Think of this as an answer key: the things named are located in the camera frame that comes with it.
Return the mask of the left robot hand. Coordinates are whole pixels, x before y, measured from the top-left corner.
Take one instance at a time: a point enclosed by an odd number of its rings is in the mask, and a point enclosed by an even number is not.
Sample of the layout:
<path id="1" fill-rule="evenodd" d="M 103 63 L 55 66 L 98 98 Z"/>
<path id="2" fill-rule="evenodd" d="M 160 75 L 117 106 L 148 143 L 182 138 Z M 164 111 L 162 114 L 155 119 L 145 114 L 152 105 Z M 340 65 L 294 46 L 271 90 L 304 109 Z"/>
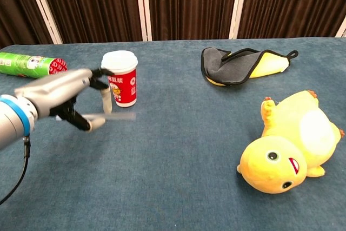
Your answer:
<path id="1" fill-rule="evenodd" d="M 105 118 L 88 120 L 75 109 L 77 95 L 91 87 L 101 93 L 103 111 L 112 112 L 112 94 L 108 84 L 99 80 L 103 75 L 112 76 L 108 69 L 73 69 L 49 75 L 15 89 L 17 97 L 26 98 L 36 108 L 39 119 L 59 116 L 82 131 L 93 131 L 105 123 Z"/>

